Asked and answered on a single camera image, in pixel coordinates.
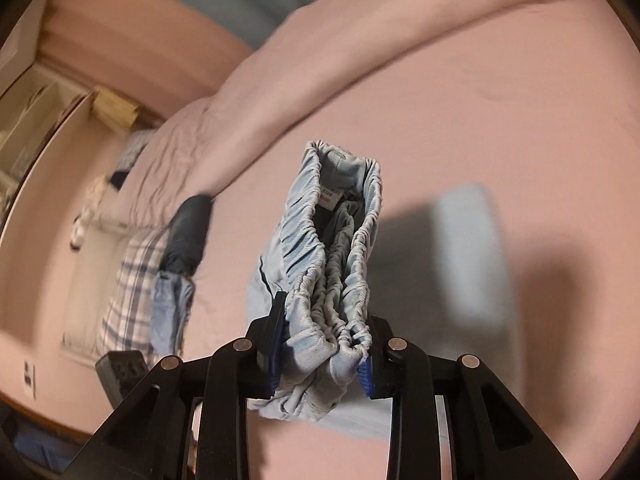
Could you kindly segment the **light blue strawberry pants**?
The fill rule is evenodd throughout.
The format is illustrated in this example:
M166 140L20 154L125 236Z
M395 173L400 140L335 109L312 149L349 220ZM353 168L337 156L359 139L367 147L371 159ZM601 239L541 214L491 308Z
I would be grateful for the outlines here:
M372 352L368 315L426 353L472 353L523 388L518 314L494 207L479 185L383 219L378 162L322 141L306 145L285 210L247 291L249 318L285 296L281 378L265 418L385 439L390 402L357 370Z

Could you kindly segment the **plaid folded garment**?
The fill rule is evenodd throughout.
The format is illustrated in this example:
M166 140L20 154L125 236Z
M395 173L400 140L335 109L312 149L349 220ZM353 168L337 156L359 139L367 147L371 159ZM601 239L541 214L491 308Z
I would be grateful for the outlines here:
M140 351L149 365L156 360L150 336L151 295L167 237L167 229L160 228L130 238L96 337L100 354Z

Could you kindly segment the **white pillow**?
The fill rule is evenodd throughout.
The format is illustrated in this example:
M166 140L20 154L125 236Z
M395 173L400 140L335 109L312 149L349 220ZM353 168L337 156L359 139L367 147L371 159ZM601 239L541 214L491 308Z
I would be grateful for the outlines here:
M77 253L65 307L61 352L82 366L93 368L101 356L96 348L101 321L130 238L131 234L92 226Z

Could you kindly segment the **light blue folded jeans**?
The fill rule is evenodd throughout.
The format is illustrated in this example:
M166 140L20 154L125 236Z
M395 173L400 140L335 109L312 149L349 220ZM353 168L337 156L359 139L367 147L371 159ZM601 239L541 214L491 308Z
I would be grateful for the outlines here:
M150 343L158 356L179 354L195 287L190 278L158 272L152 290Z

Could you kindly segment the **dark navy folded garment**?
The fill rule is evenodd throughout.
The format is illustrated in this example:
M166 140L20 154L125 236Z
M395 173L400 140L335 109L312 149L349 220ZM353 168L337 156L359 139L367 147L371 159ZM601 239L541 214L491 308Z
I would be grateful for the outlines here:
M206 194L187 198L169 222L160 270L193 276L200 265L207 240L214 200Z

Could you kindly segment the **clutter beside bed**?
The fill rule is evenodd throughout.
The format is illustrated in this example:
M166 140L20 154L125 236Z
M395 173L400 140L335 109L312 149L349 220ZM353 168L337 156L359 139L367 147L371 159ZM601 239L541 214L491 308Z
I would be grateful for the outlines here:
M115 218L113 203L134 164L151 141L156 129L142 129L130 133L122 154L111 174L96 177L85 192L79 214L70 232L70 249L79 252L85 243L90 226L106 232L125 234L131 230L125 222Z

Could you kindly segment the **pink bed sheet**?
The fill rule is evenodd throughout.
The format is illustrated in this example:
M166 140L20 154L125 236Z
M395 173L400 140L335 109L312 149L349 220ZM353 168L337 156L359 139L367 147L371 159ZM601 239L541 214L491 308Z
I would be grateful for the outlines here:
M311 140L376 159L371 307L493 370L580 478L639 419L639 53L604 0L520 6L339 94L216 199L187 359L246 327L246 288Z

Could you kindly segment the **yellow woven basket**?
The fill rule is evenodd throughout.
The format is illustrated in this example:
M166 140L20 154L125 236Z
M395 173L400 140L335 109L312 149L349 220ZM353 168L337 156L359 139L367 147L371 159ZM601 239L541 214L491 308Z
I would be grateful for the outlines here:
M92 114L112 131L126 136L139 116L139 105L109 88L96 86L91 103Z

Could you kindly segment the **pink rolled duvet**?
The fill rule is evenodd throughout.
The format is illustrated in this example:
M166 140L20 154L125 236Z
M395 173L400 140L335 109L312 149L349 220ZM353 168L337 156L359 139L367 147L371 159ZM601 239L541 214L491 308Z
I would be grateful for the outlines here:
M446 32L539 0L316 0L293 12L214 96L154 134L113 204L130 226L167 221L190 195L217 194L360 77Z

